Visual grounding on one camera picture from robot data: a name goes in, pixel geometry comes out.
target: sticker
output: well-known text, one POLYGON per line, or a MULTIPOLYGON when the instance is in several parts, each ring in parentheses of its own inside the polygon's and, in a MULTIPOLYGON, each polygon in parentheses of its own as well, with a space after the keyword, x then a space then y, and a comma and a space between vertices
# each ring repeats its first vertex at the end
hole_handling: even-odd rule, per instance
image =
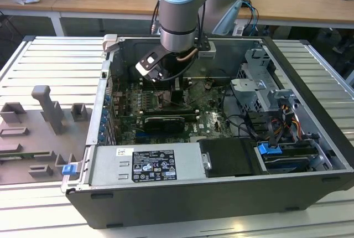
POLYGON ((134 148, 117 148, 116 156, 131 156, 134 148))
POLYGON ((177 180, 174 151, 132 151, 132 155, 133 182, 177 180))

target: blue tab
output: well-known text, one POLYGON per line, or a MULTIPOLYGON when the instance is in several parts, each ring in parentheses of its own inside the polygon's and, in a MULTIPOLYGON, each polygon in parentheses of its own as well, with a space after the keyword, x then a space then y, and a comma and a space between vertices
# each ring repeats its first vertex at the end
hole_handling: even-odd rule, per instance
POLYGON ((67 164, 63 166, 62 175, 76 175, 77 164, 67 164))
POLYGON ((271 148, 268 143, 262 143, 258 147, 259 152, 261 155, 263 154, 282 154, 282 150, 280 149, 279 145, 276 148, 271 148))

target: robotic arm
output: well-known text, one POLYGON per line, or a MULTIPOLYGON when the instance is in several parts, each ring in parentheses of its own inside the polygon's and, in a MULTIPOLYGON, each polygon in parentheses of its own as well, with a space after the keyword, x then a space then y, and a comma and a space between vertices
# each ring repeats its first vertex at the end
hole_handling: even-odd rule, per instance
POLYGON ((205 2, 206 0, 160 0, 161 45, 136 64, 143 76, 154 82, 168 81, 177 78, 191 66, 198 52, 195 44, 198 11, 205 2), (180 70, 181 73, 168 77, 168 73, 173 70, 180 70))

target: floor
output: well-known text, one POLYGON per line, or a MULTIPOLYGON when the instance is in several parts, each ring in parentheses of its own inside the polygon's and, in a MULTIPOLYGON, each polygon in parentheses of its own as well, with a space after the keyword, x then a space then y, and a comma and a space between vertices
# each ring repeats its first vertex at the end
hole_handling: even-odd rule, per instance
MULTIPOLYGON (((23 35, 44 35, 55 36, 53 26, 49 18, 45 17, 9 17, 13 25, 23 35)), ((63 18, 62 22, 68 32, 68 36, 103 36, 109 33, 118 34, 149 34, 150 21, 148 20, 116 20, 104 19, 106 30, 100 32, 97 19, 87 18, 63 18)), ((259 34, 262 35, 263 27, 259 27, 259 34)), ((309 34, 299 33, 297 39, 309 39, 309 34)), ((274 33, 274 39, 287 39, 290 27, 280 27, 274 33)), ((312 46, 337 70, 342 72, 345 62, 354 57, 354 48, 338 54, 332 51, 341 39, 338 31, 331 32, 329 29, 319 29, 316 36, 312 38, 312 46)), ((0 26, 0 67, 10 58, 16 47, 21 42, 21 36, 6 21, 0 26)))

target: black plastic cover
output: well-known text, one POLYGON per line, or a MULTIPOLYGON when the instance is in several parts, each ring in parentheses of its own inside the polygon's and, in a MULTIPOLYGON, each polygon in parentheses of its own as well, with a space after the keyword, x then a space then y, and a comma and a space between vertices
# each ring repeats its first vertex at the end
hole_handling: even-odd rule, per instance
POLYGON ((249 176, 262 174, 250 138, 217 138, 199 141, 201 153, 209 155, 211 169, 207 177, 249 176))

